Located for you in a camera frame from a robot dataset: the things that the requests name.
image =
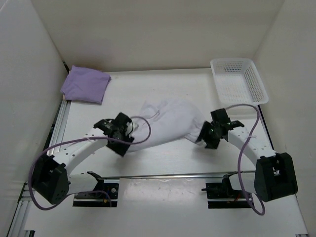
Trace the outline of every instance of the white panel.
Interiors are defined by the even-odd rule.
[[[221,107],[211,69],[116,72],[110,75],[112,80],[101,106],[71,103],[64,141],[81,138],[96,122],[115,118],[119,112],[138,115],[145,100],[159,102],[170,97],[184,98],[195,104],[207,120],[211,120],[211,111]],[[250,130],[255,118],[240,121]],[[265,145],[269,144],[261,123],[254,134]],[[206,150],[180,139],[128,153],[123,158],[104,147],[78,165],[74,173],[91,170],[110,177],[230,172],[237,169],[238,153],[238,148],[225,140],[217,150]],[[254,165],[244,158],[242,168],[254,170]]]
[[[5,236],[31,161],[44,146],[66,76],[28,0],[0,10],[0,236]]]
[[[283,0],[32,0],[69,66],[206,68],[252,58]]]
[[[51,211],[32,205],[26,222],[35,237],[294,237],[306,234],[295,196],[251,209],[208,209],[204,179],[121,179],[116,208],[72,207],[73,197]]]
[[[316,236],[316,1],[286,0],[255,57],[270,93],[263,113],[276,150],[294,159],[298,201]]]

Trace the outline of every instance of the wall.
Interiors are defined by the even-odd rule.
[[[29,0],[0,0],[0,236],[61,101],[66,71]]]
[[[252,58],[283,0],[32,0],[68,66],[206,68]]]
[[[297,198],[316,236],[316,1],[286,0],[255,56],[270,101],[262,106],[275,148],[294,159]]]

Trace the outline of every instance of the folded cloth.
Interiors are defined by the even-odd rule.
[[[80,100],[102,104],[105,90],[111,76],[109,74],[73,66],[69,72],[61,92],[66,100]]]
[[[200,110],[189,101],[182,99],[166,99],[158,104],[145,102],[139,116],[148,120],[152,133],[149,139],[141,144],[132,145],[127,152],[161,145],[180,138],[186,138],[195,143],[202,129],[205,118]],[[148,136],[148,126],[141,119],[136,119],[139,125],[133,132],[134,142],[144,140]]]

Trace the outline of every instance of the white table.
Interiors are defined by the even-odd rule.
[[[210,69],[162,70],[110,73],[101,106],[71,103],[63,140],[81,137],[100,119],[119,112],[137,115],[145,100],[186,98],[196,104],[205,118],[220,108]],[[255,118],[240,119],[250,129]],[[261,123],[255,135],[266,145]],[[199,148],[182,139],[123,158],[103,148],[82,162],[74,173],[94,171],[104,177],[202,174],[236,171],[238,149],[222,141],[216,151]],[[244,158],[243,170],[254,170]],[[56,209],[43,212],[31,207],[27,230],[46,236],[295,236],[307,233],[296,197],[266,203],[267,214],[250,209],[207,209],[205,180],[121,179],[117,208],[72,207],[72,197]],[[47,202],[37,195],[41,203]]]

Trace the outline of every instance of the perforated basket bottom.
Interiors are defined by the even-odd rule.
[[[243,75],[217,75],[214,79],[223,104],[252,103]]]

